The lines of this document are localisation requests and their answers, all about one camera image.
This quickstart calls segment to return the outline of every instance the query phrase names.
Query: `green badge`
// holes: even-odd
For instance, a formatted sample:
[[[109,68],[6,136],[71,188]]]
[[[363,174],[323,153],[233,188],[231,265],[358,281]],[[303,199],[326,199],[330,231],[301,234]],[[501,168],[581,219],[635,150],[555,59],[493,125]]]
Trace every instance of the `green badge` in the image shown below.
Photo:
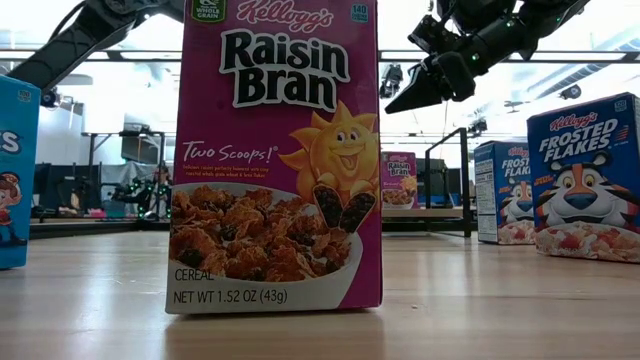
[[[193,0],[191,16],[200,22],[215,24],[227,16],[227,0]]]

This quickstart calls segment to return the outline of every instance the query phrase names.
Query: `cereal box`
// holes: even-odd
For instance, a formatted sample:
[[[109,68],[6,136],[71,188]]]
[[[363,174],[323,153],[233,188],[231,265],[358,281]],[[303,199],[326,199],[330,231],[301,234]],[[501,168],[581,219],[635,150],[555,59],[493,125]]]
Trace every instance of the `cereal box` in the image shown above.
[[[39,111],[38,88],[0,76],[0,269],[27,262]]]
[[[639,105],[626,93],[529,119],[540,253],[640,262]]]
[[[378,306],[376,2],[186,13],[167,312]]]
[[[384,209],[420,207],[415,153],[383,152],[380,176]]]
[[[489,142],[474,151],[478,240],[533,244],[529,149],[522,142]]]

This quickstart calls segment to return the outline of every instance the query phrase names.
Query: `cartoon sun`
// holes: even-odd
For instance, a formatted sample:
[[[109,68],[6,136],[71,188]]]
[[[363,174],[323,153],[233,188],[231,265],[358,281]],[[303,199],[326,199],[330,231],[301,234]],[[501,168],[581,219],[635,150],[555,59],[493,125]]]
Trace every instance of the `cartoon sun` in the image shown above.
[[[298,171],[298,193],[304,200],[313,203],[313,189],[320,184],[336,190],[343,205],[364,192],[373,193],[378,200],[376,118],[376,114],[352,116],[339,101],[331,122],[314,112],[311,127],[291,133],[302,149],[280,158]]]

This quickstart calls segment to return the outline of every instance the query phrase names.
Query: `cartoon character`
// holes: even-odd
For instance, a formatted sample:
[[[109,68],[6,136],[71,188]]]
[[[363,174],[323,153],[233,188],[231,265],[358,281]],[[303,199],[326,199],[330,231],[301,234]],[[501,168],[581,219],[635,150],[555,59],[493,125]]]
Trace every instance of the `cartoon character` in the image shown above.
[[[17,174],[5,172],[0,174],[0,227],[6,228],[9,233],[9,242],[12,245],[25,245],[26,241],[20,239],[13,227],[13,220],[9,213],[9,207],[16,206],[22,201],[22,193],[18,183]],[[0,232],[0,242],[6,241],[6,237]]]
[[[551,170],[557,173],[556,182],[536,204],[542,227],[583,221],[636,231],[634,220],[640,199],[602,175],[600,167],[611,161],[610,154],[598,152],[587,163],[553,162]]]
[[[523,220],[533,221],[531,184],[528,181],[520,181],[516,184],[513,178],[509,178],[509,184],[515,186],[511,190],[511,195],[500,204],[502,226]]]
[[[366,192],[375,195],[379,206],[376,118],[376,114],[352,116],[340,101],[331,122],[314,112],[311,127],[291,134],[302,149],[280,158],[298,171],[297,189],[305,201],[313,203],[313,190],[322,184],[338,193],[342,205]]]

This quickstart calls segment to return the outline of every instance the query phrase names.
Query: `tony the tiger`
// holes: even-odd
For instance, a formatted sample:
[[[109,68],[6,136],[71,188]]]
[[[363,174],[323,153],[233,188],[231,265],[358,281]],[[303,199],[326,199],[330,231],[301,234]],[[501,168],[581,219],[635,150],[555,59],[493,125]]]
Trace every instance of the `tony the tiger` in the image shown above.
[[[634,220],[640,200],[628,189],[609,182],[601,173],[600,168],[611,162],[611,155],[601,151],[591,162],[551,163],[556,181],[538,198],[539,227],[580,221],[636,231]]]
[[[501,226],[517,221],[533,221],[533,200],[531,184],[528,181],[516,181],[509,178],[509,184],[514,185],[511,195],[500,204]]]

